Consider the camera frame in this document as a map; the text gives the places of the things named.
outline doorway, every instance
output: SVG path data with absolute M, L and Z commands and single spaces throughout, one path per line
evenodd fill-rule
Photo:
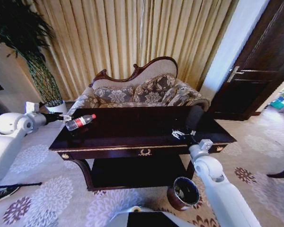
M 284 0 L 270 0 L 209 112 L 247 120 L 284 81 Z

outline door handle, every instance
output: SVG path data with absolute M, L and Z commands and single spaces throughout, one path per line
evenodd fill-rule
M 227 80 L 227 83 L 230 83 L 233 79 L 233 77 L 236 75 L 236 74 L 243 74 L 244 72 L 238 72 L 240 66 L 236 66 L 233 71 L 231 72 L 231 75 L 229 76 L 228 80 Z

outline dark wooden table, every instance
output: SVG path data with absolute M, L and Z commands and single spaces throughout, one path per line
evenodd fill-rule
M 179 176 L 192 178 L 179 157 L 187 145 L 171 135 L 186 126 L 190 106 L 77 109 L 74 117 L 96 114 L 92 123 L 73 132 L 66 127 L 50 146 L 81 168 L 89 191 L 169 186 Z M 204 113 L 195 122 L 195 140 L 211 139 L 211 153 L 236 140 Z M 90 169 L 86 159 L 94 158 Z

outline bottle label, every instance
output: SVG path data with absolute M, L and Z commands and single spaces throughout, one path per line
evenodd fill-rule
M 86 122 L 85 122 L 83 117 L 79 117 L 79 118 L 75 119 L 75 122 L 76 122 L 78 127 L 81 127 L 81 126 L 86 124 Z

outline drawer handle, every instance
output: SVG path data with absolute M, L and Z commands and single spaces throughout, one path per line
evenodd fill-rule
M 223 150 L 224 147 L 217 147 L 217 151 Z
M 144 153 L 144 149 L 142 149 L 141 151 L 140 151 L 140 154 L 138 154 L 139 156 L 149 156 L 149 155 L 151 155 L 151 150 L 150 149 L 147 149 L 147 152 L 146 153 Z
M 69 158 L 68 154 L 62 154 L 61 157 L 64 158 L 64 159 L 68 159 Z

